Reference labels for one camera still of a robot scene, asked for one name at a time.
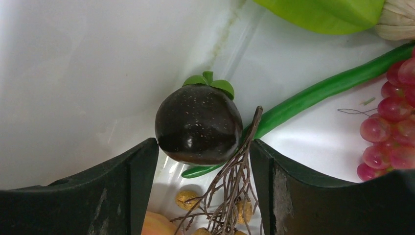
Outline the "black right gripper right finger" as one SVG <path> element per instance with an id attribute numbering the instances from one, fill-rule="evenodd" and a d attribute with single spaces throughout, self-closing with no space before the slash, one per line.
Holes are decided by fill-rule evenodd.
<path id="1" fill-rule="evenodd" d="M 250 147 L 267 235 L 412 235 L 415 172 L 395 170 L 364 183 L 317 172 L 256 139 Z"/>

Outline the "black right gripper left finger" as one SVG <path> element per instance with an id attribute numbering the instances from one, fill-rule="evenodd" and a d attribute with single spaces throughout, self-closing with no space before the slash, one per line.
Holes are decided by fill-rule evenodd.
<path id="1" fill-rule="evenodd" d="M 139 235 L 159 147 L 148 138 L 123 154 L 47 186 L 0 192 L 3 235 Z"/>

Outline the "dark purple mangosteen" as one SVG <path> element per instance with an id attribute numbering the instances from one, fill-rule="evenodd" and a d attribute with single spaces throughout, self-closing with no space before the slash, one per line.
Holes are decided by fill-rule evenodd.
<path id="1" fill-rule="evenodd" d="M 193 75 L 160 105 L 155 135 L 170 158 L 189 165 L 227 162 L 241 143 L 243 122 L 234 89 L 213 72 Z"/>

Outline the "red grape bunch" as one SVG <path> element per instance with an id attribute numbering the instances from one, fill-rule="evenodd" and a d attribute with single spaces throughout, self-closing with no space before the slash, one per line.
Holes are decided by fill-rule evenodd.
<path id="1" fill-rule="evenodd" d="M 415 167 L 415 53 L 394 63 L 385 77 L 376 113 L 360 126 L 361 137 L 372 144 L 356 170 L 362 181 Z"/>

